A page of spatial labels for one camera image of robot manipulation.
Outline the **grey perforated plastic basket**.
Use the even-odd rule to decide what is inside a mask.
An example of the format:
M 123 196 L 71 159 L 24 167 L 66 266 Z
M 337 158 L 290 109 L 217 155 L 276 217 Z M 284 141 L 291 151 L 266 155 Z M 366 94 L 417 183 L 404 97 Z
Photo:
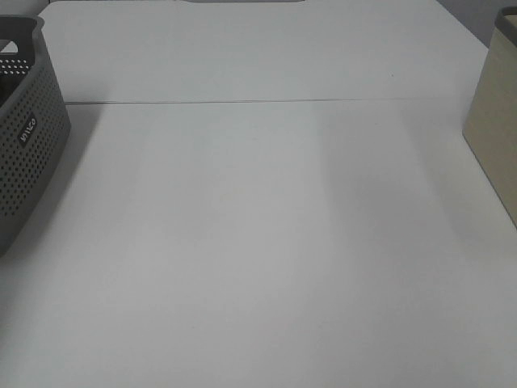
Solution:
M 39 16 L 4 15 L 1 38 L 1 253 L 44 194 L 71 130 Z

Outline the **beige fabric storage bin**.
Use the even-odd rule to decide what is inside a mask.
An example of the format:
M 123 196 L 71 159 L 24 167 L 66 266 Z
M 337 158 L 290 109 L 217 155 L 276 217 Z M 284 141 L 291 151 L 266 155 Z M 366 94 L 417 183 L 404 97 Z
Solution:
M 513 223 L 516 223 L 516 8 L 494 21 L 488 53 L 463 136 Z

